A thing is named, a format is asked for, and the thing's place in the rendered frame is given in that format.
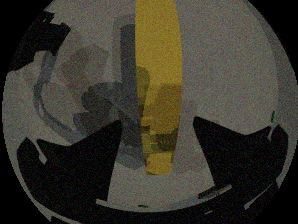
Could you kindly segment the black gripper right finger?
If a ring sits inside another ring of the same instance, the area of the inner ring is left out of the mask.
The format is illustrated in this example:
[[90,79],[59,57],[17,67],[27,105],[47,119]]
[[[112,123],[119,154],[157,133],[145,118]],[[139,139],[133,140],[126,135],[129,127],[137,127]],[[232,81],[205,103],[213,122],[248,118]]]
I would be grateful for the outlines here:
[[194,117],[193,127],[208,161],[216,190],[230,184],[230,180],[253,155],[257,145],[267,139],[271,131],[271,127],[266,125],[251,135],[243,135],[198,116]]

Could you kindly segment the yellow bar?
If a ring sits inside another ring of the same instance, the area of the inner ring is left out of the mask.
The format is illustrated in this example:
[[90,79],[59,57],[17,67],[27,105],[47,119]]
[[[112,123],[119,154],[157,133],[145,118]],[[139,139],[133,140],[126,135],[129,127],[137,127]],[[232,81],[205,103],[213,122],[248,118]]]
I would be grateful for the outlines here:
[[146,176],[170,175],[182,91],[182,48],[174,0],[137,0],[136,80]]

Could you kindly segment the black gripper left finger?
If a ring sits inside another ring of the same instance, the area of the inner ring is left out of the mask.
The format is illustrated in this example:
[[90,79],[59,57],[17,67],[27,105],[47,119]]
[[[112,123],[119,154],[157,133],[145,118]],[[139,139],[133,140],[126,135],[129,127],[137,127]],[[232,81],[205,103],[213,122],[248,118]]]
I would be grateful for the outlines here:
[[37,139],[37,147],[43,151],[45,159],[67,171],[98,200],[106,201],[121,133],[121,120],[116,120],[68,147],[44,139]]

